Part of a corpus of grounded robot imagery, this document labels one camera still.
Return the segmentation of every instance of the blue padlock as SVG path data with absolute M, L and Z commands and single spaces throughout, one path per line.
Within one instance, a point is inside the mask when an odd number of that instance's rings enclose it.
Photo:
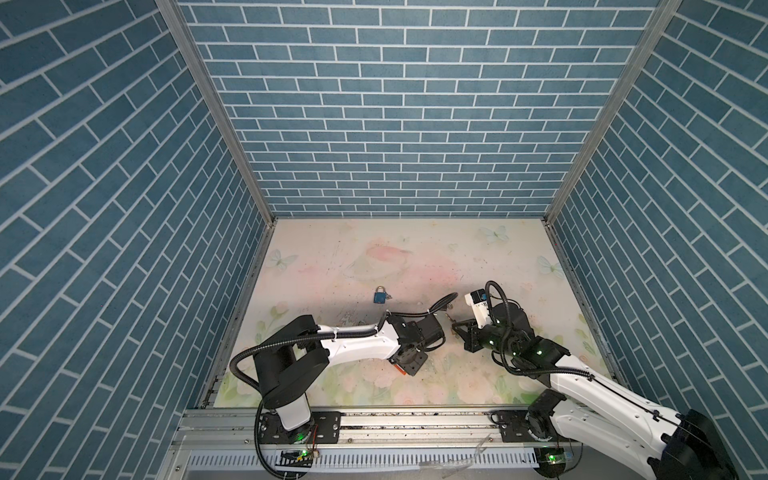
M 373 293 L 373 302 L 374 303 L 386 302 L 386 290 L 384 290 L 383 286 L 376 287 L 376 291 Z

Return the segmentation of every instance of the black mounting plate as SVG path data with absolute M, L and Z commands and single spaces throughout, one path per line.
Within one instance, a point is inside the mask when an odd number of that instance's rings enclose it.
M 502 442 L 538 442 L 528 431 L 528 421 L 525 416 L 528 410 L 497 410 L 493 412 L 494 420 L 498 423 L 498 431 L 502 434 Z
M 309 436 L 302 441 L 312 445 L 339 443 L 339 430 L 341 429 L 341 412 L 312 412 L 312 420 L 315 427 L 309 431 Z M 280 417 L 271 413 L 264 413 L 260 422 L 259 443 L 262 445 L 292 445 L 280 422 Z

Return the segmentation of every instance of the brick wall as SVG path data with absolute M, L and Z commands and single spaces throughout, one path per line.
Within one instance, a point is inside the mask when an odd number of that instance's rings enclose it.
M 538 216 L 657 0 L 189 2 L 280 216 Z
M 768 478 L 766 24 L 762 0 L 684 0 L 555 224 L 632 388 L 711 415 L 755 479 Z
M 152 0 L 0 3 L 0 159 L 0 478 L 153 475 L 263 222 Z

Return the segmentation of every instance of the brick pattern wallpaper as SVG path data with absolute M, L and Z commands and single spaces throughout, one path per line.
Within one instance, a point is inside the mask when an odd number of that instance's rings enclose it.
M 262 228 L 152 0 L 0 3 L 0 478 L 152 477 Z
M 276 213 L 537 216 L 657 0 L 182 0 Z
M 753 479 L 768 478 L 766 24 L 762 0 L 684 0 L 555 224 L 632 388 L 711 415 Z

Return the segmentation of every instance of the floral pattern mat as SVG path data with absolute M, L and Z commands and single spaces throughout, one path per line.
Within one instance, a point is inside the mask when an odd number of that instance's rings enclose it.
M 377 323 L 385 309 L 422 312 L 450 292 L 447 312 L 472 318 L 464 295 L 495 280 L 517 300 L 541 336 L 568 348 L 600 373 L 603 359 L 539 220 L 280 220 L 234 353 L 261 343 L 299 315 L 318 324 Z M 373 303 L 384 286 L 392 296 Z M 386 360 L 327 368 L 307 391 L 313 406 L 487 405 L 530 403 L 544 387 L 494 364 L 490 351 L 469 353 L 438 318 L 445 345 L 416 376 Z M 241 368 L 256 376 L 253 362 Z M 227 373 L 214 407 L 255 407 L 259 395 Z

